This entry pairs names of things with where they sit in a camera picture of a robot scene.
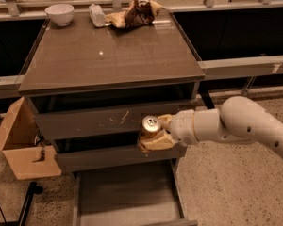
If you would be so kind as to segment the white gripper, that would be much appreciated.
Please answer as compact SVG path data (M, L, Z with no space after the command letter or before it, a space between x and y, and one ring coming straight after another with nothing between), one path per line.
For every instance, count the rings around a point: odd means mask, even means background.
M182 146L191 146L198 143L194 129L194 110L183 110L173 116L164 114L158 116L161 128L153 137L141 136L138 148L144 152L168 150L174 147L175 141Z

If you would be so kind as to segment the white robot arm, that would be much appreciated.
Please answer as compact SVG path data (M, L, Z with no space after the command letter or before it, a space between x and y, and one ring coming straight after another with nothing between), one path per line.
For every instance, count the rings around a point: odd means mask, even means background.
M258 103L235 96L225 100L219 108L144 117L138 147L149 153L168 150L176 144L190 146L204 141L257 142L283 159L283 122Z

